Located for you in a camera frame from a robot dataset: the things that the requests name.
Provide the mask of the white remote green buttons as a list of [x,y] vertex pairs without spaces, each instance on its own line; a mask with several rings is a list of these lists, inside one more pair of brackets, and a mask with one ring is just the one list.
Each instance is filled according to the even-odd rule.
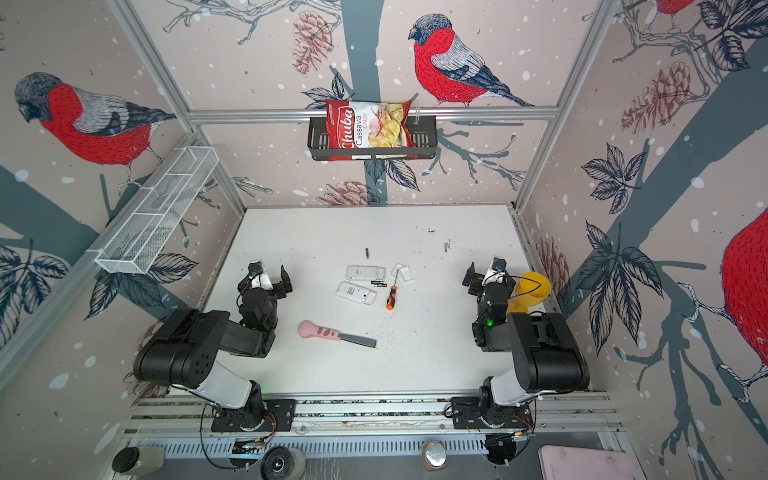
[[344,300],[367,306],[372,306],[377,297],[374,290],[346,281],[339,284],[336,295]]

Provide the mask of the white remote grey buttons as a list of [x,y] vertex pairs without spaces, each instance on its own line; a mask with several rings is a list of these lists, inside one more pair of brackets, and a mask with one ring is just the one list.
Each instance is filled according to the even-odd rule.
[[345,279],[348,281],[384,283],[386,268],[373,265],[350,265],[346,269]]

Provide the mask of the orange black screwdriver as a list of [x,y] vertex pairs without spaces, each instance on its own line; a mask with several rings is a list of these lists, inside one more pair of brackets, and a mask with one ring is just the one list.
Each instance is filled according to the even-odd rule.
[[386,301],[386,309],[389,311],[392,311],[396,304],[397,299],[397,281],[398,281],[399,275],[394,276],[394,280],[392,282],[392,285],[390,287],[390,291],[387,297]]

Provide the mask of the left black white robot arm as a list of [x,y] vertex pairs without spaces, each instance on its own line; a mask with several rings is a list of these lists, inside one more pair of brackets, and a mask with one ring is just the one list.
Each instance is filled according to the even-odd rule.
[[222,410],[260,416],[261,387],[225,367],[219,353],[264,358],[276,339],[278,301],[293,291],[290,276],[280,269],[273,282],[261,261],[248,265],[237,285],[241,319],[223,310],[180,309],[139,350],[133,374],[139,381],[185,389]]

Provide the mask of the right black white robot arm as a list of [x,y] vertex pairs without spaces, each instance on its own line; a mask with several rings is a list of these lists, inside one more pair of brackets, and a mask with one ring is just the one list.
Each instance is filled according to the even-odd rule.
[[472,323],[476,346],[485,353],[511,355],[509,370],[486,378],[480,387],[482,411],[496,413],[543,395],[588,388],[586,360],[564,317],[536,309],[552,290],[545,276],[512,275],[506,260],[495,257],[484,273],[470,265],[462,285],[476,299]]

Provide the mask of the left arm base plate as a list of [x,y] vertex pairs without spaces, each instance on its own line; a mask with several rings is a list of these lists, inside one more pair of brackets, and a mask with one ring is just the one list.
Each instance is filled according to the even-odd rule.
[[292,428],[296,401],[261,400],[240,409],[215,408],[211,423],[214,433],[288,432]]

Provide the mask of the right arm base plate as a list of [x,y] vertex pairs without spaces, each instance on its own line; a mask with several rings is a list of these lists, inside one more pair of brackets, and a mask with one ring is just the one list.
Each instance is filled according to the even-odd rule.
[[533,414],[527,406],[498,406],[490,403],[487,408],[480,405],[479,397],[452,397],[444,415],[452,421],[453,427],[463,429],[532,430]]

